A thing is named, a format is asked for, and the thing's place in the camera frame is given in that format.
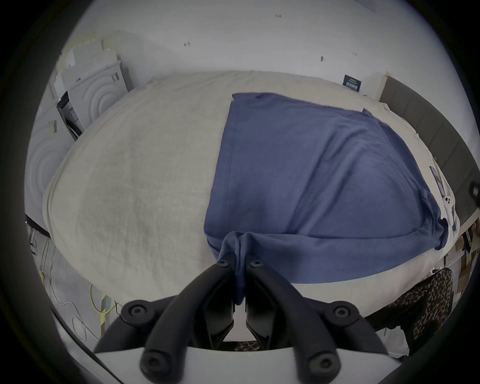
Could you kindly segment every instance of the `black cable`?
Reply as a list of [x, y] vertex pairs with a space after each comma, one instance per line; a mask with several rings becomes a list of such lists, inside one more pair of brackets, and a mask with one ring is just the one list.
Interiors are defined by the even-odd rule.
[[95, 353], [93, 353], [91, 350], [87, 348], [87, 346], [81, 342], [81, 340], [78, 338], [78, 336], [68, 327], [68, 325], [65, 323], [65, 321], [62, 319], [60, 314], [58, 313], [57, 309], [53, 306], [51, 306], [51, 310], [57, 321], [60, 323], [62, 328], [65, 330], [65, 332], [72, 338], [72, 340], [75, 342], [76, 345], [80, 347], [80, 349], [85, 352], [88, 357], [90, 357], [94, 362], [96, 362], [100, 367], [102, 367], [104, 370], [106, 370], [108, 373], [110, 373], [119, 383], [125, 384], [122, 380], [120, 380], [104, 363], [102, 360], [100, 360]]

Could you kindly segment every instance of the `cable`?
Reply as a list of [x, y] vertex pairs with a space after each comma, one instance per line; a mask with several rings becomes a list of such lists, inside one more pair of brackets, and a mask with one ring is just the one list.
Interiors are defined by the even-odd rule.
[[115, 305], [112, 305], [112, 307], [108, 310], [108, 311], [99, 311], [98, 308], [95, 306], [94, 302], [93, 302], [93, 298], [92, 298], [92, 287], [93, 287], [93, 284], [90, 284], [90, 302], [92, 303], [92, 307], [95, 311], [97, 311], [99, 314], [103, 314], [103, 315], [106, 315], [106, 314], [109, 314], [110, 312], [112, 312], [112, 310], [114, 308], [117, 307], [117, 303], [115, 302]]
[[116, 301], [115, 301], [115, 312], [117, 313], [118, 316], [120, 316], [120, 313], [119, 313], [119, 310], [117, 308], [117, 305], [121, 306], [123, 308], [123, 305], [121, 304], [118, 304]]
[[[83, 342], [85, 342], [87, 340], [87, 331], [86, 331], [87, 326], [85, 325], [85, 322], [82, 319], [82, 316], [80, 315], [80, 312], [78, 311], [77, 306], [74, 303], [72, 303], [71, 301], [66, 301], [65, 303], [61, 303], [60, 300], [57, 298], [57, 295], [55, 294], [55, 290], [53, 289], [52, 280], [51, 280], [50, 276], [48, 276], [45, 271], [40, 271], [40, 275], [42, 276], [42, 278], [44, 280], [45, 280], [45, 277], [47, 278], [48, 282], [50, 283], [50, 291], [53, 293], [53, 297], [55, 298], [55, 300], [57, 301], [58, 304], [60, 304], [62, 307], [67, 305], [67, 304], [71, 304], [75, 308], [75, 311], [77, 312], [77, 316], [75, 316], [75, 315], [72, 316], [72, 328], [73, 328], [73, 331], [75, 332], [75, 334], [77, 335], [77, 337], [80, 340], [82, 340]], [[84, 338], [81, 338], [80, 335], [77, 333], [77, 331], [75, 329], [75, 323], [74, 323], [75, 318], [77, 318], [78, 321], [80, 321], [80, 323], [82, 324], [82, 330], [84, 332]], [[92, 331], [90, 331], [90, 333], [93, 335], [93, 337], [95, 337], [98, 340], [98, 338], [93, 334]]]

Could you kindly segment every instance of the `white wall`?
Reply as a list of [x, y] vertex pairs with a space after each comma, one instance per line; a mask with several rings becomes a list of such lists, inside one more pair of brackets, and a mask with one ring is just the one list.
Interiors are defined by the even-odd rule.
[[133, 86], [232, 69], [337, 83], [348, 74], [374, 98], [388, 71], [445, 115], [480, 166], [480, 135], [457, 73], [434, 31], [403, 1], [97, 0], [70, 43], [87, 34], [117, 50]]

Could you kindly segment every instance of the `cardboard box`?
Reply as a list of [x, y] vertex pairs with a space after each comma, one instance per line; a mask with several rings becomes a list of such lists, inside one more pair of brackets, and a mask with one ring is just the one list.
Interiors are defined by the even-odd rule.
[[456, 292], [463, 292], [467, 287], [468, 281], [470, 280], [470, 269], [471, 265], [468, 265], [462, 272], [460, 272], [460, 276], [458, 277], [458, 288]]

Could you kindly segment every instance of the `white cable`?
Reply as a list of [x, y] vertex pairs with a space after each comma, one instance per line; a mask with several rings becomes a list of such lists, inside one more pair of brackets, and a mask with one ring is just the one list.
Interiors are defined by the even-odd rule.
[[[53, 297], [55, 298], [55, 300], [57, 301], [57, 303], [59, 305], [61, 305], [62, 307], [67, 305], [67, 304], [71, 304], [74, 308], [75, 308], [75, 311], [77, 312], [77, 316], [72, 316], [72, 328], [73, 328], [73, 331], [75, 332], [75, 334], [77, 335], [77, 337], [82, 340], [83, 342], [85, 342], [87, 340], [87, 330], [92, 334], [92, 336], [97, 339], [98, 341], [98, 337], [95, 336], [95, 334], [85, 325], [85, 321], [83, 320], [82, 316], [80, 315], [80, 312], [78, 311], [78, 308], [77, 306], [72, 303], [71, 301], [66, 301], [64, 303], [61, 303], [60, 300], [57, 298], [57, 295], [55, 294], [55, 290], [53, 289], [53, 286], [52, 286], [52, 280], [50, 279], [50, 276], [47, 275], [46, 272], [44, 271], [40, 271], [40, 273], [42, 273], [48, 280], [48, 282], [50, 283], [50, 288], [51, 288], [51, 292], [53, 293]], [[74, 323], [74, 319], [77, 319], [81, 324], [82, 324], [82, 330], [84, 332], [84, 338], [81, 338], [80, 335], [78, 334], [78, 332], [76, 331], [75, 329], [75, 323]]]

